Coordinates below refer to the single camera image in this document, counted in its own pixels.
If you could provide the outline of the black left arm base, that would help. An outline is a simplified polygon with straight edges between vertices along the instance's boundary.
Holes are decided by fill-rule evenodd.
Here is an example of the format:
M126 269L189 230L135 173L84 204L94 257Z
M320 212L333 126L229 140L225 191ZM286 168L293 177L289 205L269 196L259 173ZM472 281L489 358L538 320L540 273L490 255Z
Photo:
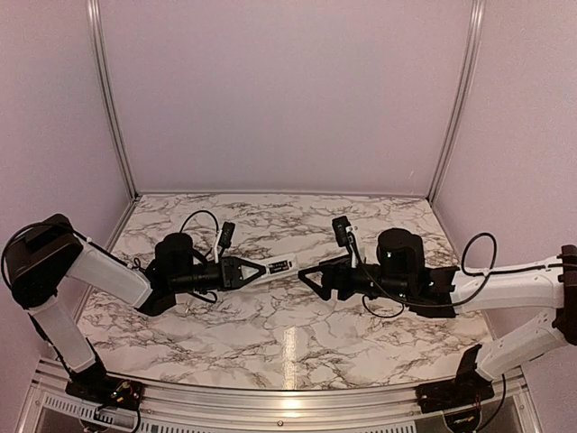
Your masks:
M137 411L141 405L143 384L108 374L78 375L68 382L65 392L104 408Z

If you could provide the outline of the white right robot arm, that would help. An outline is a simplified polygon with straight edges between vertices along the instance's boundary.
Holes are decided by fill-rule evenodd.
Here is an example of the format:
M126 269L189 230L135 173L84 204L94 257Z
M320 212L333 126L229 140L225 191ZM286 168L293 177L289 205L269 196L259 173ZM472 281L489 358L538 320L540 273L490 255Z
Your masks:
M498 340L477 345L463 355L459 372L446 388L464 404L506 371L565 345L576 343L576 247L567 244L557 256L518 267L490 265L426 267L419 235L391 228L380 233L377 263L362 261L353 230L335 231L346 256L299 271L298 277L321 299L354 294L394 300L425 318L454 318L490 310L540 307L542 312Z

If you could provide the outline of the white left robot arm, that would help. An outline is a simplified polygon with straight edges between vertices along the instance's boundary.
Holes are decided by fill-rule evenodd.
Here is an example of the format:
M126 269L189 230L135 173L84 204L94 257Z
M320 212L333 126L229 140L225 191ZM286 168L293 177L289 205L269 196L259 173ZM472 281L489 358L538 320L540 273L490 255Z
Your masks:
M176 304L181 293L239 290L264 276L264 265L243 258L208 260L186 233L166 235L156 244L146 269L129 265L74 230L62 214L30 224L5 244L2 276L14 300L54 347L78 385L94 401L107 401L114 382L100 371L96 351L58 300L64 280L85 283L149 317Z

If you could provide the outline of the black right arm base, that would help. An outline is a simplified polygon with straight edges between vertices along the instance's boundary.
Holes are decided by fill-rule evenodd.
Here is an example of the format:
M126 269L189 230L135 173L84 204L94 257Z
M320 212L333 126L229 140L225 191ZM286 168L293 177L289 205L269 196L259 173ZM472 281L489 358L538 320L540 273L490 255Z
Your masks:
M480 350L481 345L475 345L463 353L454 378L416 387L417 402L423 413L458 408L494 397L492 380L486 380L476 372Z

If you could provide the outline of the white remote control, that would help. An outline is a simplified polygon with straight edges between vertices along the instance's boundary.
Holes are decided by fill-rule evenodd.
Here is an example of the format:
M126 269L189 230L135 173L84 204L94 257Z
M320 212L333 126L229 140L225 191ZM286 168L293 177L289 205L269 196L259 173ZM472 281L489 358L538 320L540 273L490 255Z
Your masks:
M298 273L298 258L295 253L286 253L283 255L271 257L264 260L255 260L266 266L266 275L252 282L251 284L263 284L285 278Z

